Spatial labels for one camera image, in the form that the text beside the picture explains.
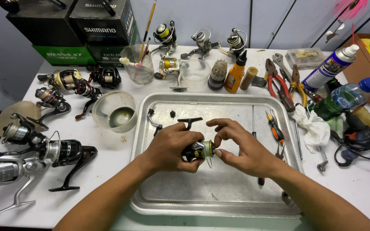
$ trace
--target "brown cardboard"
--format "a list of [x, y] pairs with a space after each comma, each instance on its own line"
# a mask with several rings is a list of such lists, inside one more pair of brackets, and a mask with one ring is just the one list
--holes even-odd
[[[370, 77], [370, 54], [361, 39], [370, 39], [370, 34], [355, 34], [355, 44], [360, 48], [357, 51], [357, 60], [343, 71], [349, 83], [357, 83], [366, 77]], [[350, 45], [352, 45], [352, 38], [343, 47]]]

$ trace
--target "orange screwdriver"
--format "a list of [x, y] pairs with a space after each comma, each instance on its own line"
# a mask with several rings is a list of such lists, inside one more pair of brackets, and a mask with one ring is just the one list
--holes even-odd
[[266, 116], [268, 117], [268, 120], [269, 120], [268, 123], [270, 124], [272, 128], [273, 136], [279, 143], [283, 143], [285, 141], [285, 136], [282, 133], [281, 129], [278, 128], [278, 125], [275, 123], [275, 120], [271, 118], [270, 114], [267, 111], [266, 111]]

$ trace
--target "plastic storage box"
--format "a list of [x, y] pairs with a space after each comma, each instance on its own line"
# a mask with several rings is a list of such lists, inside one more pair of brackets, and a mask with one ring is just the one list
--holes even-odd
[[295, 64], [298, 66], [298, 69], [315, 68], [325, 60], [321, 49], [317, 47], [288, 50], [285, 58], [292, 69]]

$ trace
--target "cardboard box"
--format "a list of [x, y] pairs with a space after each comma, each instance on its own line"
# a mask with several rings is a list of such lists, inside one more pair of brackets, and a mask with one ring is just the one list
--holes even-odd
[[90, 45], [127, 46], [134, 31], [134, 14], [129, 0], [111, 1], [110, 16], [97, 0], [79, 0], [69, 16]]
[[[361, 39], [370, 39], [370, 34], [355, 34], [355, 44], [359, 46], [357, 51], [357, 60], [343, 70], [349, 83], [358, 83], [366, 77], [370, 77], [370, 54]], [[342, 47], [352, 45], [352, 38], [349, 39]]]
[[84, 67], [96, 65], [87, 46], [35, 46], [40, 55], [52, 66]]
[[84, 46], [83, 35], [69, 22], [77, 0], [61, 1], [66, 9], [49, 1], [21, 0], [19, 12], [6, 18], [36, 46]]
[[[134, 32], [130, 45], [135, 45], [140, 42], [141, 39], [138, 29], [136, 25], [134, 25]], [[88, 45], [88, 50], [90, 50], [95, 61], [102, 67], [123, 67], [124, 65], [119, 62], [119, 58], [121, 57], [121, 51], [124, 48], [125, 46]]]

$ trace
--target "aluminum tray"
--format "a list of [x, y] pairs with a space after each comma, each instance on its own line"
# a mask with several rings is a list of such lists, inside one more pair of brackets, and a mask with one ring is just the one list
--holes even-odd
[[[146, 118], [148, 109], [156, 104], [152, 119], [164, 127], [177, 123], [180, 118], [202, 117], [203, 121], [192, 124], [192, 131], [213, 139], [213, 127], [205, 122], [213, 118], [231, 118], [245, 129], [252, 131], [252, 105], [254, 126], [258, 140], [272, 153], [277, 142], [268, 124], [265, 110], [275, 111], [280, 129], [285, 134], [286, 162], [301, 171], [295, 137], [283, 105], [267, 95], [194, 94], [157, 92], [145, 97], [138, 111], [138, 122], [132, 147], [131, 161], [149, 146], [155, 127]], [[176, 117], [169, 112], [174, 110]], [[231, 140], [223, 141], [220, 148], [239, 153], [238, 146]], [[131, 208], [145, 215], [203, 215], [252, 218], [301, 217], [301, 210], [288, 197], [283, 199], [282, 189], [272, 180], [266, 179], [264, 186], [258, 185], [256, 177], [248, 176], [222, 162], [214, 155], [213, 168], [205, 161], [197, 173], [161, 172], [147, 179], [135, 192], [130, 201]]]

